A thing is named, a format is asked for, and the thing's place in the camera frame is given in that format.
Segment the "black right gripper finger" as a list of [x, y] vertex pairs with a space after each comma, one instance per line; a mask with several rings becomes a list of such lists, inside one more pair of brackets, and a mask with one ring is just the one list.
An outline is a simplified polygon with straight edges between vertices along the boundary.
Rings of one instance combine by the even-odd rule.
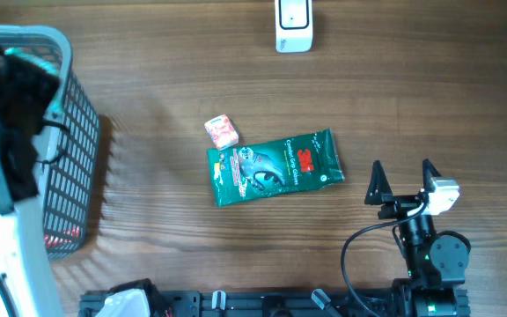
[[440, 177], [441, 173], [434, 167], [431, 161], [427, 158], [422, 162], [422, 179], [423, 188], [427, 192], [434, 191], [433, 179]]
[[393, 191], [379, 160], [373, 162], [371, 181], [364, 198], [366, 205], [383, 205], [393, 201]]

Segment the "green 3M gloves packet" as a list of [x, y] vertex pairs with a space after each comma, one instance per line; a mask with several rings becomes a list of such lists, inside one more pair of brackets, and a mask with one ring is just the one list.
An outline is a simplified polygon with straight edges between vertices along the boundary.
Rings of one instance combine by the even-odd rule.
[[207, 151], [216, 206], [312, 191], [345, 180], [331, 129]]

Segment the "small red white box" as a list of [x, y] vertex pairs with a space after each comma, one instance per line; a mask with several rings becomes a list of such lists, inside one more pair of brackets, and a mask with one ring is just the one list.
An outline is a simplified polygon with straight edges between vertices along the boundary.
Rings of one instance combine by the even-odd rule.
[[204, 128], [215, 147], [220, 151], [239, 142], [239, 133], [226, 114], [221, 114], [205, 122]]

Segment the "light teal wipes packet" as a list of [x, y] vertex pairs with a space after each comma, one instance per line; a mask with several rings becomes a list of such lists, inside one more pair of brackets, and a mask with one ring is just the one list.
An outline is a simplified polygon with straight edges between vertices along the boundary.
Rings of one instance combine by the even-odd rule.
[[[52, 63], [50, 63], [50, 62], [48, 62], [36, 55], [28, 54], [26, 51], [22, 50], [21, 48], [7, 48], [4, 51], [4, 54], [7, 56], [18, 57], [19, 59], [27, 61], [27, 62], [37, 66], [38, 68], [44, 70], [49, 75], [59, 78], [60, 72]], [[60, 101], [52, 101], [50, 103], [49, 108], [50, 108], [51, 114], [55, 114], [55, 115], [63, 114], [63, 106]]]

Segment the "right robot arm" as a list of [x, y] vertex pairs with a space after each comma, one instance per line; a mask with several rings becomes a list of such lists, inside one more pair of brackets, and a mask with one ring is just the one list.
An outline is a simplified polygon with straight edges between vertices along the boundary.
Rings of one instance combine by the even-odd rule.
[[381, 163], [373, 163], [364, 202], [379, 205], [380, 219], [397, 223], [401, 253], [408, 277], [396, 279], [388, 316], [459, 317], [471, 314], [466, 281], [470, 241], [454, 231], [439, 232], [433, 218], [448, 211], [459, 198], [459, 184], [444, 177], [425, 159], [423, 187], [415, 195], [394, 195]]

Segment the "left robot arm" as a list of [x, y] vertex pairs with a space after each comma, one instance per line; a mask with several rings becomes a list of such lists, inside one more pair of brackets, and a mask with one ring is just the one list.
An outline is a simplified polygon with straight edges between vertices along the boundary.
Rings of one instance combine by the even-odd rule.
[[0, 46], [0, 316], [61, 316], [47, 256], [32, 139], [54, 126], [46, 112], [58, 73], [37, 58]]

